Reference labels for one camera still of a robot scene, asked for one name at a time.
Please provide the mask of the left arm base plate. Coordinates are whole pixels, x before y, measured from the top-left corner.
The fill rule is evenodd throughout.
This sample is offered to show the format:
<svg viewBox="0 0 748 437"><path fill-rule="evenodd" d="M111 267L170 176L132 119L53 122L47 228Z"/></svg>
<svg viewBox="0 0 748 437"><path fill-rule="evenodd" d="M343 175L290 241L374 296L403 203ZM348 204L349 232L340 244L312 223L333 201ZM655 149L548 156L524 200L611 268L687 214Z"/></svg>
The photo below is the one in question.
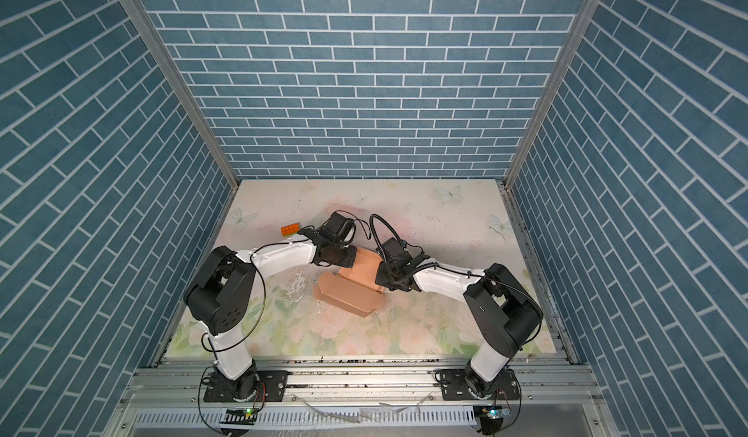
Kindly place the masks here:
<svg viewBox="0 0 748 437"><path fill-rule="evenodd" d="M237 380L229 380L213 370L202 379L202 398L208 403L276 403L284 399L287 384L286 371L249 370Z"/></svg>

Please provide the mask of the pink cardboard paper box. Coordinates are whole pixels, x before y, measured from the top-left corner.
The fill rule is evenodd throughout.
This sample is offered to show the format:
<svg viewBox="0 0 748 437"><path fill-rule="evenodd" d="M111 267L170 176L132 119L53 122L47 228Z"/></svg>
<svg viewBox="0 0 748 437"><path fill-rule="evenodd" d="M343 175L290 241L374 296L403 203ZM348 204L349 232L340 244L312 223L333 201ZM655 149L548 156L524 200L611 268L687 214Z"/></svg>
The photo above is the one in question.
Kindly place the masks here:
<svg viewBox="0 0 748 437"><path fill-rule="evenodd" d="M384 308L384 288L376 283L381 262L376 252L358 248L351 268L341 268L338 273L326 271L318 278L315 298L360 317Z"/></svg>

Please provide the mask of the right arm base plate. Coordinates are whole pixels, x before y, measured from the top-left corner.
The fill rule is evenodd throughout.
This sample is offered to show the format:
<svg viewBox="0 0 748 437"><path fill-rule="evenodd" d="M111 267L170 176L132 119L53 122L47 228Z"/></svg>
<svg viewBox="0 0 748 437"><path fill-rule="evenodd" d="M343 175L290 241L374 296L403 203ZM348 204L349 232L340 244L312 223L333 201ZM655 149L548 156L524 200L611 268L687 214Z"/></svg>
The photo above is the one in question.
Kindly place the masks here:
<svg viewBox="0 0 748 437"><path fill-rule="evenodd" d="M510 368L504 368L489 382L467 369L438 369L434 371L434 379L444 401L512 401L521 397L518 379Z"/></svg>

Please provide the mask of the small orange tag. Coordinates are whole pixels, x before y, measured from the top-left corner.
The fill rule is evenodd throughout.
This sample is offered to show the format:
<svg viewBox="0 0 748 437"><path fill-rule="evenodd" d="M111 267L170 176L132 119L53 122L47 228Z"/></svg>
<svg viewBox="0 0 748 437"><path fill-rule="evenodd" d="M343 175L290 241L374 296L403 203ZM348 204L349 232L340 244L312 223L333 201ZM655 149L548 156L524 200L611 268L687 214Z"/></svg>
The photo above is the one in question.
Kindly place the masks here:
<svg viewBox="0 0 748 437"><path fill-rule="evenodd" d="M297 234L301 230L301 225L299 223L293 223L286 226L282 226L280 228L280 233L284 238L288 238L289 236L292 236L293 234Z"/></svg>

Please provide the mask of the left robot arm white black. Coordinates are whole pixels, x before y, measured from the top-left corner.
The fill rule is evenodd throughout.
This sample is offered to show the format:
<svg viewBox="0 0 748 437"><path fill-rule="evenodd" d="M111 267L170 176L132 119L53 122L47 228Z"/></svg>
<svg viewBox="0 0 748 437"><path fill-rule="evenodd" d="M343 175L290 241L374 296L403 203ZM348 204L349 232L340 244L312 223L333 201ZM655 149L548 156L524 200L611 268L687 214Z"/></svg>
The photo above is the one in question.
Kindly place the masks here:
<svg viewBox="0 0 748 437"><path fill-rule="evenodd" d="M249 310L255 283L291 268L327 264L350 268L358 250L352 244L292 236L256 249L234 251L219 246L208 254L183 299L194 320L208 334L208 350L223 378L235 382L251 370L254 360L243 343L242 322Z"/></svg>

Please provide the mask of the aluminium front rail frame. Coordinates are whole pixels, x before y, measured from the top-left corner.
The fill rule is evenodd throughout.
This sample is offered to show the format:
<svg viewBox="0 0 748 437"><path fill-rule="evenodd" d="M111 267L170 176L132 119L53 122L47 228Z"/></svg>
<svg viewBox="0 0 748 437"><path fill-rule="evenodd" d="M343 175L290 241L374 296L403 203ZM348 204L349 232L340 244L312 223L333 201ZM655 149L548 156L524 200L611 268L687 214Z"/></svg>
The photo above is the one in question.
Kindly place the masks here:
<svg viewBox="0 0 748 437"><path fill-rule="evenodd" d="M234 400L203 361L140 369L105 430L254 436L263 431L479 426L487 411L504 436L613 436L617 429L590 368L520 358L485 394L469 389L459 358L267 359L256 390Z"/></svg>

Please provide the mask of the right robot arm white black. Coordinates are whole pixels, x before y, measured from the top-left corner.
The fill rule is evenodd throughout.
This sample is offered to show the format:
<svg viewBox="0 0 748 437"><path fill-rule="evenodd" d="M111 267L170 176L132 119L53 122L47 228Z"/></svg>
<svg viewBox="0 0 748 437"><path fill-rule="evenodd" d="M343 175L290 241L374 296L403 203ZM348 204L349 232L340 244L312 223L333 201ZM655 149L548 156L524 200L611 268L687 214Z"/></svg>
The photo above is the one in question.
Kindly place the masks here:
<svg viewBox="0 0 748 437"><path fill-rule="evenodd" d="M375 283L389 290L436 293L464 303L483 337L466 366L467 387L478 398L498 388L498 376L541 329L543 311L510 270L483 271L428 262L396 270L382 262Z"/></svg>

